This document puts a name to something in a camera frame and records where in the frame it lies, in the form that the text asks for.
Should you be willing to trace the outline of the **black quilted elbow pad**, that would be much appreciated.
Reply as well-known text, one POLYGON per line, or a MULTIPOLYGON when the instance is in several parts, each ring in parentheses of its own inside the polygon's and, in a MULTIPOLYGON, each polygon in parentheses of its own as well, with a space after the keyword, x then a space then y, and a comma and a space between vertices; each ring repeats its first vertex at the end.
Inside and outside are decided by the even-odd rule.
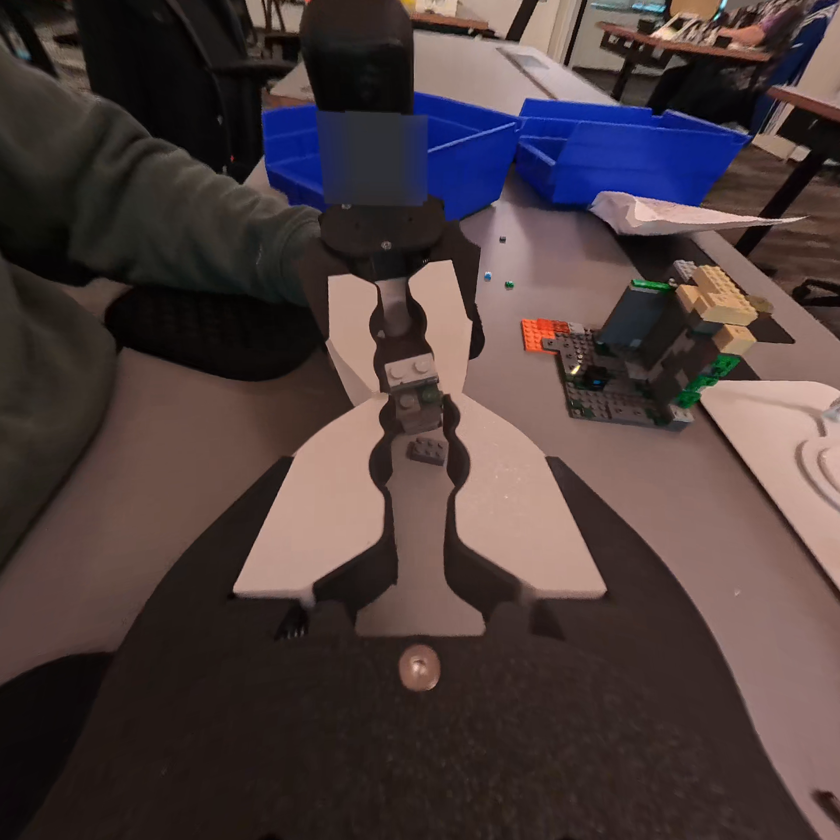
POLYGON ((307 308, 167 287, 126 291, 104 325, 124 349, 238 382, 279 379, 324 349, 307 308))
POLYGON ((113 660, 74 654, 1 687, 1 838, 19 838, 62 772, 113 660))

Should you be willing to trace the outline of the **light grey square brick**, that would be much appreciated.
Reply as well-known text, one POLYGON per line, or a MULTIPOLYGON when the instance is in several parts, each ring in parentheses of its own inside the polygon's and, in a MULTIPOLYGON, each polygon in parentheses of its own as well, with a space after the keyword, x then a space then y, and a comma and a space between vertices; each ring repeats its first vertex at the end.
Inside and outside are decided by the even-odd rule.
POLYGON ((386 391, 390 394, 436 386, 439 382, 437 366, 431 353, 385 363, 384 375, 386 391))

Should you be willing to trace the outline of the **background office table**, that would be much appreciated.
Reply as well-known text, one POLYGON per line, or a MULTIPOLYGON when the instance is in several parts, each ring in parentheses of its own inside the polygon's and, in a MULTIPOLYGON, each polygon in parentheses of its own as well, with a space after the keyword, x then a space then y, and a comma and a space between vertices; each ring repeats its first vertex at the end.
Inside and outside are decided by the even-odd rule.
POLYGON ((735 244, 735 249, 745 257, 751 256, 769 233, 770 220, 781 218, 823 165, 828 160, 838 161, 839 154, 837 104, 805 95, 792 87, 774 86, 768 90, 768 95, 776 102, 792 107, 779 128, 779 135, 805 147, 807 155, 759 213, 762 224, 747 228, 735 244))

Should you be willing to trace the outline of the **cluttered office table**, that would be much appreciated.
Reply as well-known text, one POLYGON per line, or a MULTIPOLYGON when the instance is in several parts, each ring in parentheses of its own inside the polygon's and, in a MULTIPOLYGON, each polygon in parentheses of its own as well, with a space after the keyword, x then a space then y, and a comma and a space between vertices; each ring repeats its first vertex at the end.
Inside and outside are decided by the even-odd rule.
POLYGON ((622 100, 636 68, 665 70, 676 56, 690 64, 717 70, 746 67, 750 76, 755 77, 757 69, 776 55, 775 50, 762 49, 724 35, 719 28, 709 30, 704 22, 698 26, 686 25, 686 28, 699 33, 689 39, 681 34, 667 33, 666 27, 647 32, 607 22, 599 22, 596 26, 602 33, 600 48, 623 61, 611 91, 612 99, 617 102, 622 100))

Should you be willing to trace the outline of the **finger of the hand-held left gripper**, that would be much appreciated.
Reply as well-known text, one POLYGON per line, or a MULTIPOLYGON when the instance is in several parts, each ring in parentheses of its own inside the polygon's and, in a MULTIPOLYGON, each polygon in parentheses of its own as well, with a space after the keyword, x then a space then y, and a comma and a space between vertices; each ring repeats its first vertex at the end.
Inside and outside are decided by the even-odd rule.
POLYGON ((374 366, 376 341, 371 318, 379 304, 379 290, 368 280, 351 274, 328 278, 327 350, 354 406, 373 399, 383 406, 388 399, 374 366))
POLYGON ((445 394, 464 391, 472 321, 461 297, 451 260, 427 263, 409 281, 408 290, 425 317, 424 338, 445 394))

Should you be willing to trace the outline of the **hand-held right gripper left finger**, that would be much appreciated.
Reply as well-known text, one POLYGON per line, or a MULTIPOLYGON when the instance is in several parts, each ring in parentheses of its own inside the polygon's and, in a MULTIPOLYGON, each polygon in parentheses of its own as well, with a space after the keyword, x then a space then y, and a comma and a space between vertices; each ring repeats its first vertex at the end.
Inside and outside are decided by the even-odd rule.
POLYGON ((299 448, 234 583, 238 598, 335 601, 356 616, 396 583, 394 420, 389 397, 374 395, 299 448))

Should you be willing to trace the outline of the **grey baseplate brick building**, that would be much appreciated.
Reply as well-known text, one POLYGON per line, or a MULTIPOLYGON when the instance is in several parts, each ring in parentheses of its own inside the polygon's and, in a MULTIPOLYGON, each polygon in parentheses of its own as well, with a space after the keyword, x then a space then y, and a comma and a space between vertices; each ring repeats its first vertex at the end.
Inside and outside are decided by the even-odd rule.
POLYGON ((573 419, 677 432, 704 391, 754 381, 744 362, 761 343, 792 343, 765 298, 716 264, 676 259, 660 278, 630 281, 601 327, 521 320, 523 349, 551 355, 573 419))

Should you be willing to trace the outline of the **printed white paper bag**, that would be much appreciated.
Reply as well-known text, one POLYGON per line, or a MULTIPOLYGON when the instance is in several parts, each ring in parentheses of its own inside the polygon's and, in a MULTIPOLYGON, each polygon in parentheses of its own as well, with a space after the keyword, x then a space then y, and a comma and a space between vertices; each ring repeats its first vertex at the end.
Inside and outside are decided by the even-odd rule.
POLYGON ((759 217, 724 213, 702 206, 677 204, 659 199, 633 196, 624 192, 599 192, 589 205, 591 214, 601 219, 616 235, 655 237, 718 232, 794 224, 799 217, 759 217))

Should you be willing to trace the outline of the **grey brick pillar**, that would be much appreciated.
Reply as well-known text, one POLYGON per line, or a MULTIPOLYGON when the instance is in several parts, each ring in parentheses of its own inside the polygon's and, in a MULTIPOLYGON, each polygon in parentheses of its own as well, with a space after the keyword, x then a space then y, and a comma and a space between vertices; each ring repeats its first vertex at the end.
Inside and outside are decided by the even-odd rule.
POLYGON ((443 424, 443 393, 429 383, 394 393, 395 418, 405 434, 433 432, 443 424))

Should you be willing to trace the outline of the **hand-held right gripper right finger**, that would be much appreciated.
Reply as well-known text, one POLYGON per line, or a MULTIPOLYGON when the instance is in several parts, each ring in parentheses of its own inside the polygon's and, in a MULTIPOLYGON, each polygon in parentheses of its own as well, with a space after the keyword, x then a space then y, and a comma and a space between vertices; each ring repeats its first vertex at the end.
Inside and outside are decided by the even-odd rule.
POLYGON ((550 459, 464 394, 444 398, 448 587, 485 622, 501 604, 598 600, 606 583, 550 459))

